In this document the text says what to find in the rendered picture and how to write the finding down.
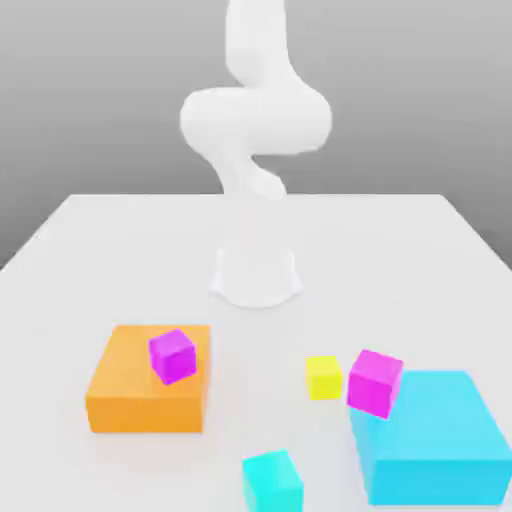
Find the small magenta cube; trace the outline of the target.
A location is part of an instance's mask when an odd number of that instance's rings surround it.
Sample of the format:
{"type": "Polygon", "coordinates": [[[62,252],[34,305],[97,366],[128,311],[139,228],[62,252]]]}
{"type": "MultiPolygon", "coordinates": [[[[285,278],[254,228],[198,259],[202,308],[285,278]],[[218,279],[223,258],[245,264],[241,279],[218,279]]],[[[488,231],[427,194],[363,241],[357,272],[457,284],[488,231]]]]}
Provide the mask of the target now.
{"type": "Polygon", "coordinates": [[[351,367],[347,405],[387,419],[400,392],[404,362],[364,349],[351,367]]]}
{"type": "Polygon", "coordinates": [[[150,339],[148,349],[151,367],[164,385],[197,372],[196,346],[180,329],[150,339]]]}

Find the small yellow cube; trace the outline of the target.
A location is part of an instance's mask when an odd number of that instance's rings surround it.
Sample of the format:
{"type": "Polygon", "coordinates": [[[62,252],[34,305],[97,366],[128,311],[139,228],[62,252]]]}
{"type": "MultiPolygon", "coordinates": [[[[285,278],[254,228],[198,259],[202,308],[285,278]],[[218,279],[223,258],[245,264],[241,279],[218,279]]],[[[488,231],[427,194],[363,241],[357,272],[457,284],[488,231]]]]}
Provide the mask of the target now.
{"type": "Polygon", "coordinates": [[[335,356],[308,356],[306,382],[311,400],[333,400],[341,397],[342,372],[335,356]]]}

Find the small cyan cube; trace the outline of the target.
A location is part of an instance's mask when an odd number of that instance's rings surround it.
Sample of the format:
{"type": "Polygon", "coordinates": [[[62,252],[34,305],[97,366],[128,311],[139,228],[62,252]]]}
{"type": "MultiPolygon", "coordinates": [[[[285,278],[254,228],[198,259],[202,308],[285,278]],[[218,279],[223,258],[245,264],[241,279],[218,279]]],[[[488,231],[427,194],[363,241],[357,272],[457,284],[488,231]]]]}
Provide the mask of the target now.
{"type": "Polygon", "coordinates": [[[304,483],[286,450],[245,458],[242,483],[248,512],[303,512],[304,483]]]}

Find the large orange box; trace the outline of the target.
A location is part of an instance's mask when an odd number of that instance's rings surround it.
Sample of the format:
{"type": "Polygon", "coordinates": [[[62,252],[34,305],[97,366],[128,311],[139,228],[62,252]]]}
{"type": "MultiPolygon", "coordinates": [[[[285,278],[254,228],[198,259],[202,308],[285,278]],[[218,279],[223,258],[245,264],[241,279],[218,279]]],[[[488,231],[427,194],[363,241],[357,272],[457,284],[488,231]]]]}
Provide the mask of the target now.
{"type": "Polygon", "coordinates": [[[198,433],[211,368],[208,325],[118,325],[90,381],[85,404],[94,433],[198,433]],[[148,342],[174,329],[196,346],[197,372],[165,385],[150,364],[148,342]]]}

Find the large light blue box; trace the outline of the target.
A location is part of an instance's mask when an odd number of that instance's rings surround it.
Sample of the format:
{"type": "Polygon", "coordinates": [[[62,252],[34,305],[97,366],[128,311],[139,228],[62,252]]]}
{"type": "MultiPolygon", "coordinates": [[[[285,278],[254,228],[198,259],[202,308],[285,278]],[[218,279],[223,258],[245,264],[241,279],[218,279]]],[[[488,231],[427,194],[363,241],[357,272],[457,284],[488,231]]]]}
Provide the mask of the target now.
{"type": "Polygon", "coordinates": [[[464,371],[407,371],[388,418],[350,412],[374,506],[497,506],[512,448],[464,371]]]}

